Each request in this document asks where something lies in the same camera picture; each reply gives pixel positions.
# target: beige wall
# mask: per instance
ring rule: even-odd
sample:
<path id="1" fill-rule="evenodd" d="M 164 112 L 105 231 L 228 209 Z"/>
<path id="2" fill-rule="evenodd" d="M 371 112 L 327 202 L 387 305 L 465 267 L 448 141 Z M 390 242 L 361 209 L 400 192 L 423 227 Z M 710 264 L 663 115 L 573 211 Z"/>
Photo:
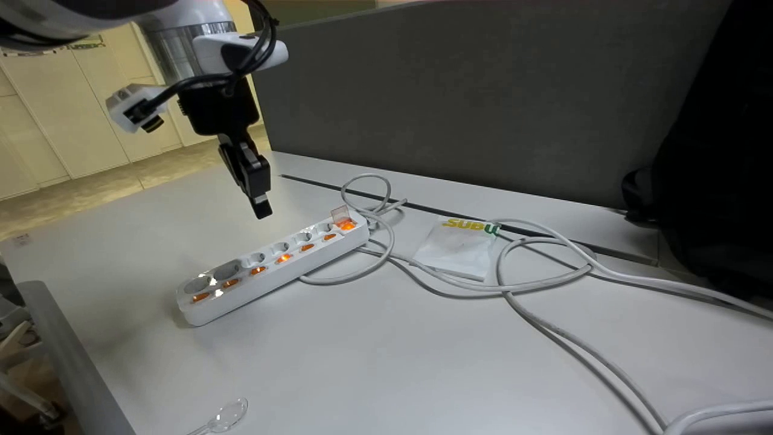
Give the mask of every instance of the beige wall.
<path id="1" fill-rule="evenodd" d="M 238 32 L 248 32 L 244 2 L 227 6 Z M 160 74 L 134 26 L 104 32 L 100 42 L 87 50 L 0 55 L 0 199 L 208 141 L 177 103 L 151 135 L 116 129 L 104 100 L 131 83 L 160 83 Z"/>

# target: white cable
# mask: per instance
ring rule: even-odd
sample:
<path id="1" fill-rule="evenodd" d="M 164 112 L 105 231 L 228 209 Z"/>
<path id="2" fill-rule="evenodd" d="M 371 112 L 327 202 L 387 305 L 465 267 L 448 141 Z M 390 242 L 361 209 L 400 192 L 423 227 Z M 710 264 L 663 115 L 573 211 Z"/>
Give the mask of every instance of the white cable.
<path id="1" fill-rule="evenodd" d="M 379 178 L 383 181 L 387 192 L 383 192 L 383 199 L 379 206 L 375 209 L 356 209 L 347 200 L 347 187 L 359 181 L 359 178 Z M 567 239 L 565 235 L 546 227 L 546 224 L 539 224 L 539 223 L 529 223 L 529 221 L 518 221 L 518 217 L 499 217 L 499 221 L 493 221 L 494 224 L 501 224 L 501 223 L 515 223 L 515 224 L 529 224 L 529 227 L 535 227 L 535 229 L 542 229 L 549 231 L 550 238 L 524 238 L 521 242 L 511 242 L 507 244 L 494 267 L 497 267 L 497 282 L 499 282 L 499 264 L 501 258 L 515 252 L 517 246 L 529 246 L 529 244 L 565 244 L 567 250 L 573 250 L 574 253 L 579 253 L 579 258 L 584 258 L 581 267 L 570 267 L 573 274 L 562 274 L 562 275 L 555 275 L 555 277 L 546 277 L 546 281 L 532 281 L 532 282 L 518 282 L 518 285 L 474 285 L 468 281 L 454 281 L 454 277 L 447 277 L 445 274 L 429 268 L 429 267 L 423 267 L 407 256 L 396 256 L 394 253 L 394 231 L 390 231 L 390 224 L 383 224 L 381 223 L 381 216 L 383 212 L 390 212 L 390 211 L 399 211 L 400 212 L 400 202 L 390 200 L 390 183 L 388 178 L 379 176 L 379 175 L 364 175 L 364 176 L 354 176 L 349 181 L 346 181 L 341 187 L 341 199 L 346 206 L 349 206 L 352 211 L 356 211 L 359 216 L 364 216 L 369 221 L 369 224 L 375 229 L 383 229 L 388 235 L 388 242 L 381 244 L 376 239 L 369 239 L 371 244 L 379 244 L 383 252 L 379 256 L 376 264 L 371 264 L 369 268 L 364 271 L 356 271 L 352 275 L 346 275 L 346 277 L 335 277 L 335 281 L 312 281 L 306 275 L 301 275 L 298 281 L 301 282 L 312 282 L 312 285 L 335 285 L 335 282 L 349 282 L 349 281 L 356 281 L 371 271 L 376 271 L 379 267 L 383 267 L 387 262 L 390 262 L 394 267 L 399 267 L 404 274 L 407 274 L 417 285 L 423 285 L 425 291 L 435 293 L 435 294 L 441 294 L 441 298 L 454 298 L 454 299 L 487 299 L 487 298 L 501 298 L 511 305 L 511 310 L 517 315 L 521 315 L 535 331 L 546 334 L 550 340 L 561 344 L 561 340 L 567 340 L 567 344 L 574 344 L 576 349 L 581 349 L 587 356 L 594 356 L 597 363 L 602 363 L 609 373 L 613 373 L 637 399 L 640 404 L 649 410 L 649 418 L 654 421 L 648 421 L 628 399 L 626 393 L 621 393 L 602 373 L 594 370 L 594 375 L 611 386 L 611 392 L 615 396 L 621 396 L 621 401 L 652 430 L 652 425 L 657 428 L 657 432 L 661 430 L 661 418 L 657 416 L 657 410 L 649 407 L 649 401 L 643 396 L 640 389 L 633 386 L 633 381 L 619 370 L 613 368 L 602 352 L 597 352 L 594 349 L 588 349 L 587 344 L 581 344 L 579 339 L 574 339 L 573 334 L 533 316 L 532 312 L 526 312 L 517 299 L 515 294 L 526 294 L 526 293 L 539 293 L 539 291 L 550 291 L 550 288 L 561 288 L 561 285 L 567 285 L 573 281 L 579 281 L 584 275 L 597 275 L 597 277 L 604 277 L 604 281 L 613 281 L 613 282 L 626 282 L 626 285 L 635 285 L 635 288 L 648 288 L 648 291 L 657 291 L 657 293 L 672 293 L 672 294 L 680 294 L 680 298 L 691 298 L 691 299 L 712 299 L 712 303 L 725 303 L 728 306 L 737 306 L 742 312 L 748 312 L 748 315 L 756 315 L 756 316 L 762 316 L 762 318 L 770 318 L 773 321 L 773 312 L 768 310 L 760 310 L 756 305 L 748 305 L 744 299 L 737 299 L 737 298 L 728 298 L 725 293 L 714 293 L 714 291 L 704 291 L 704 288 L 698 288 L 698 285 L 687 285 L 687 282 L 677 282 L 677 281 L 661 281 L 661 277 L 644 277 L 644 275 L 631 275 L 631 274 L 619 274 L 604 264 L 599 264 L 588 252 L 584 252 L 581 246 L 576 246 L 573 239 Z M 396 264 L 396 262 L 404 262 L 413 268 L 420 268 L 423 274 L 447 282 L 447 285 L 454 285 L 454 288 L 463 288 L 463 291 L 476 291 L 481 294 L 448 294 L 448 293 L 441 293 L 441 291 L 435 291 L 429 288 L 427 282 L 423 282 L 417 275 L 413 275 L 411 268 Z M 732 413 L 756 413 L 756 410 L 773 410 L 773 401 L 753 401 L 753 404 L 726 404 L 726 407 L 714 407 L 714 409 L 701 409 L 701 410 L 693 410 L 678 421 L 673 421 L 663 435 L 680 435 L 687 425 L 698 424 L 698 421 L 704 421 L 704 418 L 716 418 L 716 416 L 732 416 Z"/>
<path id="2" fill-rule="evenodd" d="M 501 223 L 515 223 L 515 224 L 532 224 L 532 227 L 539 227 L 542 231 L 549 231 L 550 238 L 561 239 L 565 246 L 570 246 L 573 252 L 576 252 L 584 262 L 588 262 L 597 271 L 602 271 L 602 277 L 609 277 L 609 281 L 615 281 L 615 282 L 626 282 L 626 285 L 635 285 L 635 288 L 648 288 L 648 291 L 658 291 L 658 293 L 672 293 L 672 294 L 680 294 L 680 298 L 691 298 L 691 299 L 716 299 L 716 303 L 725 303 L 725 305 L 732 305 L 742 312 L 748 312 L 748 315 L 756 315 L 756 316 L 762 316 L 768 321 L 773 321 L 773 312 L 762 310 L 762 306 L 756 306 L 756 305 L 748 305 L 744 299 L 737 299 L 732 294 L 725 294 L 725 293 L 714 293 L 714 291 L 708 291 L 708 288 L 698 288 L 698 285 L 687 285 L 687 282 L 677 282 L 677 281 L 661 281 L 661 277 L 644 277 L 644 275 L 628 275 L 628 274 L 619 274 L 604 264 L 599 264 L 594 256 L 588 256 L 581 246 L 576 246 L 574 242 L 570 242 L 565 235 L 546 227 L 546 224 L 539 224 L 539 223 L 529 223 L 529 221 L 517 221 L 517 217 L 501 217 L 501 221 L 493 221 L 497 224 Z"/>
<path id="3" fill-rule="evenodd" d="M 361 181 L 361 178 L 376 178 L 376 181 L 383 183 L 383 195 L 381 195 L 381 202 L 379 202 L 376 209 L 356 209 L 356 206 L 347 199 L 347 187 L 352 187 L 354 181 Z M 388 178 L 387 178 L 387 176 L 379 176 L 379 175 L 352 176 L 349 181 L 346 181 L 346 183 L 341 187 L 341 200 L 342 200 L 347 209 L 352 209 L 354 212 L 359 212 L 359 216 L 366 221 L 369 229 L 375 229 L 375 231 L 376 231 L 376 229 L 383 229 L 383 231 L 387 231 L 387 244 L 381 244 L 383 252 L 381 252 L 381 256 L 379 256 L 371 267 L 366 267 L 366 268 L 361 268 L 361 271 L 356 271 L 356 274 L 337 275 L 337 277 L 327 277 L 327 281 L 313 281 L 312 275 L 298 275 L 298 277 L 296 277 L 298 282 L 306 282 L 306 285 L 341 285 L 341 282 L 349 282 L 349 281 L 356 281 L 356 277 L 361 277 L 361 275 L 369 275 L 369 274 L 375 274 L 376 268 L 381 268 L 381 267 L 388 262 L 388 256 L 390 256 L 390 252 L 394 252 L 394 244 L 396 244 L 396 238 L 394 238 L 390 224 L 383 224 L 383 216 L 387 216 L 387 212 L 400 212 L 400 202 L 399 202 L 399 200 L 390 200 L 390 183 L 388 183 Z"/>
<path id="4" fill-rule="evenodd" d="M 712 407 L 712 409 L 698 409 L 698 410 L 686 413 L 678 421 L 673 421 L 663 430 L 663 435 L 680 435 L 693 424 L 708 421 L 708 418 L 721 418 L 721 416 L 735 416 L 735 413 L 762 413 L 762 410 L 773 410 L 773 401 L 748 401 L 748 404 L 725 404 L 725 407 Z"/>
<path id="5" fill-rule="evenodd" d="M 337 277 L 327 277 L 327 281 L 313 281 L 312 275 L 298 275 L 296 281 L 305 285 L 341 285 L 341 282 L 359 281 L 361 275 L 375 274 L 376 268 L 381 268 L 388 262 L 390 250 L 394 250 L 394 229 L 390 227 L 381 227 L 381 229 L 387 231 L 388 242 L 383 244 L 381 256 L 371 267 L 366 267 L 356 274 L 337 275 Z"/>

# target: white table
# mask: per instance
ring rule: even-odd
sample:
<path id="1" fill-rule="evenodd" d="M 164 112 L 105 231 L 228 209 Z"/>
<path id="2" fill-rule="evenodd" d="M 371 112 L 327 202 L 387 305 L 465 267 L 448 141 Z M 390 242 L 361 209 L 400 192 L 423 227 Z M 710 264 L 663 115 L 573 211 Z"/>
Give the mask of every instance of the white table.
<path id="1" fill-rule="evenodd" d="M 172 291 L 324 217 L 341 202 L 319 183 L 375 170 L 272 153 L 274 216 L 253 221 L 227 171 L 100 206 L 5 246 L 87 432 L 190 432 L 248 399 L 234 435 L 284 432 L 643 432 L 573 357 L 499 303 L 423 293 L 394 267 L 347 285 L 284 291 L 187 328 Z M 654 231 L 619 212 L 511 192 L 379 171 L 394 195 L 448 212 L 521 216 L 597 246 L 657 262 Z M 437 216 L 407 211 L 396 252 L 413 253 Z M 667 275 L 605 258 L 609 267 Z M 539 256 L 507 274 L 550 275 Z M 773 396 L 770 326 L 719 306 L 579 281 L 521 298 L 621 366 L 673 421 L 693 409 Z"/>

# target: power outlet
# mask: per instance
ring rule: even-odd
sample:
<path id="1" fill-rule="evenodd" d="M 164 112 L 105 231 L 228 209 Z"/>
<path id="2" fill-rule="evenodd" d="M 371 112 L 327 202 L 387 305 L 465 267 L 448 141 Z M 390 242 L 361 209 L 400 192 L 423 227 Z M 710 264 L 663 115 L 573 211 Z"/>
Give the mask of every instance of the power outlet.
<path id="1" fill-rule="evenodd" d="M 335 209 L 326 221 L 198 274 L 177 291 L 177 306 L 190 326 L 203 326 L 354 252 L 366 239 L 366 221 L 349 209 Z"/>

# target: floor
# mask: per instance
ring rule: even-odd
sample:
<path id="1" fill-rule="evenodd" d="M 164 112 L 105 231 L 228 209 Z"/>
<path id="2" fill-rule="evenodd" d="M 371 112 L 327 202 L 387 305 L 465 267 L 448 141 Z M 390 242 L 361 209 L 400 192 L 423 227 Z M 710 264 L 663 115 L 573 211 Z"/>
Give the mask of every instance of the floor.
<path id="1" fill-rule="evenodd" d="M 250 130 L 250 137 L 256 141 L 259 151 L 268 151 L 268 137 L 260 126 Z M 28 231 L 74 212 L 85 212 L 100 202 L 111 202 L 212 166 L 222 166 L 218 142 L 203 142 L 144 161 L 134 161 L 131 166 L 119 166 L 87 178 L 58 183 L 21 199 L 0 200 L 0 244 L 11 239 L 23 242 Z M 11 379 L 68 409 L 64 392 L 46 360 L 21 363 L 18 368 L 15 368 Z M 16 421 L 34 416 L 26 404 L 1 392 L 0 409 L 5 409 Z M 77 421 L 73 416 L 64 418 L 64 435 L 80 435 Z"/>

